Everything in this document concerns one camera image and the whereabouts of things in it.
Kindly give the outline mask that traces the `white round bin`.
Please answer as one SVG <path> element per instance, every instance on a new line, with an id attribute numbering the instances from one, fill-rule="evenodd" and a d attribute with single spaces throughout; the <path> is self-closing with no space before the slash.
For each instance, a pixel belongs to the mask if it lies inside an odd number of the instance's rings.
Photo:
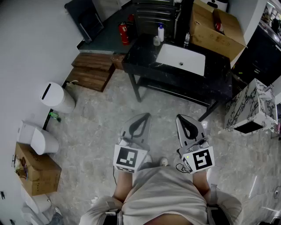
<path id="1" fill-rule="evenodd" d="M 59 84 L 48 82 L 40 94 L 41 102 L 54 111 L 71 113 L 75 108 L 74 98 Z"/>

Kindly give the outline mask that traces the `large open cardboard box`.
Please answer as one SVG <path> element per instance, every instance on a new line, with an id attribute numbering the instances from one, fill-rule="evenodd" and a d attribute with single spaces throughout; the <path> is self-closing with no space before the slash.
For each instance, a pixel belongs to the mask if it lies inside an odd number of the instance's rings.
<path id="1" fill-rule="evenodd" d="M 246 47 L 240 24 L 236 17 L 218 9 L 225 35 L 217 32 L 213 20 L 214 9 L 201 0 L 194 0 L 190 20 L 190 42 L 232 61 Z"/>

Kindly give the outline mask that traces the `person's beige shirt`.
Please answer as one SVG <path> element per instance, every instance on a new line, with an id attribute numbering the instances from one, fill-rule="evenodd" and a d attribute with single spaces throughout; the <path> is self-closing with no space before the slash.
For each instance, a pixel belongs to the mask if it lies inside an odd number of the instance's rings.
<path id="1" fill-rule="evenodd" d="M 241 225 L 241 202 L 215 187 L 202 196 L 192 179 L 176 168 L 137 172 L 124 203 L 104 196 L 81 217 L 79 225 Z"/>

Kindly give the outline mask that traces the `black marble vanity counter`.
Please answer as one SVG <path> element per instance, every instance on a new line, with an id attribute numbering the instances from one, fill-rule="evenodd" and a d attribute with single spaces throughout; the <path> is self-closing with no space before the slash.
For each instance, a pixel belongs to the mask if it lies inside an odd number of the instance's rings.
<path id="1" fill-rule="evenodd" d="M 230 60 L 218 53 L 189 44 L 187 49 L 205 56 L 204 75 L 158 63 L 160 46 L 153 37 L 142 34 L 122 61 L 123 69 L 131 78 L 140 77 L 135 91 L 147 87 L 209 106 L 211 101 L 225 103 L 232 98 Z"/>

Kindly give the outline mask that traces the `small brown cardboard box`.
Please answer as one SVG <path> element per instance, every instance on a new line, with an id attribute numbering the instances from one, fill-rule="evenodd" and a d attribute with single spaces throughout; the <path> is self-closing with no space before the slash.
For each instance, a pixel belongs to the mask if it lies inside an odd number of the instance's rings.
<path id="1" fill-rule="evenodd" d="M 31 196 L 56 192 L 61 168 L 47 155 L 38 155 L 28 144 L 16 143 L 14 170 Z"/>

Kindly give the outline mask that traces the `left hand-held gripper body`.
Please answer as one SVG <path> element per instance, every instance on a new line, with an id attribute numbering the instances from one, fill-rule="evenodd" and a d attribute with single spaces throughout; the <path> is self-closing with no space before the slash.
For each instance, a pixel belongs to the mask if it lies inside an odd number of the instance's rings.
<path id="1" fill-rule="evenodd" d="M 113 166 L 119 171 L 137 173 L 149 151 L 147 144 L 120 136 L 114 148 Z"/>

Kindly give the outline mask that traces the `white rectangular sink basin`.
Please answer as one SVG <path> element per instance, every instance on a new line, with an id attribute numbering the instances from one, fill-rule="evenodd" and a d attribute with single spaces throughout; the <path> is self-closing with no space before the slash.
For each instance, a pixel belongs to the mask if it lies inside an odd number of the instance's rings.
<path id="1" fill-rule="evenodd" d="M 169 44 L 162 45 L 156 62 L 200 76 L 205 73 L 205 55 Z"/>

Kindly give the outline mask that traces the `black cabinet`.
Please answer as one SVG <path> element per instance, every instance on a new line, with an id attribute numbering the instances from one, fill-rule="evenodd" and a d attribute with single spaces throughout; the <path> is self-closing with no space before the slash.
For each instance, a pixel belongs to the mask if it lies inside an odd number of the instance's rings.
<path id="1" fill-rule="evenodd" d="M 272 84 L 281 76 L 281 36 L 259 23 L 232 70 L 245 83 Z"/>

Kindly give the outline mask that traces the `person's left forearm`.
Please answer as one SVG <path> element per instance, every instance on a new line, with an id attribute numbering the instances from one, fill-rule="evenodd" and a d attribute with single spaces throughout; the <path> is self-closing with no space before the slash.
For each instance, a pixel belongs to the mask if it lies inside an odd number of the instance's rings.
<path id="1" fill-rule="evenodd" d="M 124 203 L 132 187 L 133 175 L 128 172 L 119 171 L 113 198 L 117 199 L 121 203 Z"/>

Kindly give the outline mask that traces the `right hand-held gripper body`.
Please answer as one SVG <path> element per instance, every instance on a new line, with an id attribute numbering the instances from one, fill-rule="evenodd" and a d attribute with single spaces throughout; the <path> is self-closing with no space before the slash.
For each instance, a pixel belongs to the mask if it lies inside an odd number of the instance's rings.
<path id="1" fill-rule="evenodd" d="M 183 162 L 183 173 L 194 174 L 215 166 L 213 147 L 209 146 L 208 138 L 181 147 L 177 153 Z"/>

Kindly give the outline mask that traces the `stack of wooden planks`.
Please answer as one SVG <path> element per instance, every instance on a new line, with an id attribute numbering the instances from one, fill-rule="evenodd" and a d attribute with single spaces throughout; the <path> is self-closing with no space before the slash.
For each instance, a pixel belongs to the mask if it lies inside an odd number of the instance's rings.
<path id="1" fill-rule="evenodd" d="M 72 67 L 67 82 L 99 92 L 104 91 L 115 71 L 110 54 L 80 53 Z"/>

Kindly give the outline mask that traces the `red fire extinguisher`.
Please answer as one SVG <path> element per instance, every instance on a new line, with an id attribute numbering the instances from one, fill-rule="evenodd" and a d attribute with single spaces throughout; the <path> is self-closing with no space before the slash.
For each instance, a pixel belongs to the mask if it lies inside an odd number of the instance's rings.
<path id="1" fill-rule="evenodd" d="M 126 22 L 120 22 L 118 25 L 119 33 L 121 36 L 121 40 L 124 46 L 130 44 L 130 38 L 128 36 L 128 30 L 127 30 L 127 25 Z"/>

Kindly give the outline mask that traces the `white marble cabinet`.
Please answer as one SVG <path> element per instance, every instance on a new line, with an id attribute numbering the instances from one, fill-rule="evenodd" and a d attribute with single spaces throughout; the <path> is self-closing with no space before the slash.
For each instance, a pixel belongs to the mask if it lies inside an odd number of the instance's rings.
<path id="1" fill-rule="evenodd" d="M 277 106 L 273 86 L 256 78 L 226 104 L 223 131 L 242 136 L 277 126 Z"/>

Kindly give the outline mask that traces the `red packet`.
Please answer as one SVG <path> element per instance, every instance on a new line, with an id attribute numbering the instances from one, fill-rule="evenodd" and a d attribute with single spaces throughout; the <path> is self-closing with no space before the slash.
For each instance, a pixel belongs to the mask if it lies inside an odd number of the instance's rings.
<path id="1" fill-rule="evenodd" d="M 218 9 L 214 9 L 214 11 L 213 11 L 213 20 L 214 20 L 214 26 L 215 26 L 216 31 L 225 35 Z"/>

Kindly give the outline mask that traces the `person's left shoe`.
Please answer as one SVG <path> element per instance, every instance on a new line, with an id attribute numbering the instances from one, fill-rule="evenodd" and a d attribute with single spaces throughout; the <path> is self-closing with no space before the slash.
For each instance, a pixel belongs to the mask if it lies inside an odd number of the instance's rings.
<path id="1" fill-rule="evenodd" d="M 153 165 L 152 157 L 149 154 L 147 154 L 139 170 L 151 168 L 152 165 Z"/>

